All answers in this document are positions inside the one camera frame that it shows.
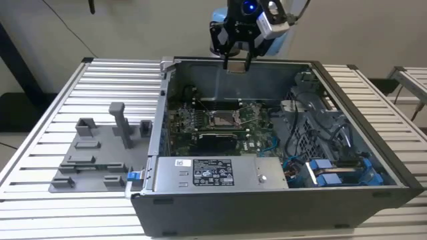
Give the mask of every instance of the barcode sticker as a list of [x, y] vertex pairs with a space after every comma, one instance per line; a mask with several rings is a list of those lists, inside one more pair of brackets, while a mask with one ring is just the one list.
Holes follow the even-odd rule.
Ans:
[[193, 166], [193, 160], [191, 159], [177, 159], [175, 160], [175, 166], [177, 167], [191, 167]]

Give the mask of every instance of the black metal frame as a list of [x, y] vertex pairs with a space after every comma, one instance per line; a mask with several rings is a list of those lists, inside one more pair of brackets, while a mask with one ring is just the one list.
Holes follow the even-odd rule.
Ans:
[[0, 57], [37, 108], [46, 105], [47, 97], [19, 50], [0, 22]]

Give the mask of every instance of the floor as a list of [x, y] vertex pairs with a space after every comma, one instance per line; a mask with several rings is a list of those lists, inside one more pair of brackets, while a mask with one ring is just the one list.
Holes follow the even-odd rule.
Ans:
[[[29, 135], [29, 132], [21, 132], [21, 133], [0, 132], [0, 143], [9, 144], [19, 148], [23, 141], [26, 140], [27, 135]], [[17, 150], [14, 148], [0, 144], [0, 171], [7, 165], [11, 157], [14, 156], [15, 151]]]

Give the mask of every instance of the metal rail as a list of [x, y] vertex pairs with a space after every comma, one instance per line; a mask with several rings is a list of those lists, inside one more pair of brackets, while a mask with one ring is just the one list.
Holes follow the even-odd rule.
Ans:
[[396, 79], [427, 104], [427, 68], [397, 66], [389, 78]]
[[[358, 70], [325, 66], [410, 171], [427, 188], [427, 137]], [[51, 108], [0, 173], [0, 240], [145, 240], [123, 192], [50, 193], [81, 117], [114, 124], [113, 101], [125, 102], [131, 124], [153, 119], [159, 61], [95, 59], [79, 67]], [[427, 239], [427, 192], [400, 209], [382, 210], [357, 229], [198, 236], [202, 239]]]

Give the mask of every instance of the circuit board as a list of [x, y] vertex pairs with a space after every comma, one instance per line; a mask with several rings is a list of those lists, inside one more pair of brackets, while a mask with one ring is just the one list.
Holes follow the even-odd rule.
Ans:
[[169, 111], [173, 156], [282, 156], [269, 109], [259, 102], [241, 108], [203, 109], [183, 104]]

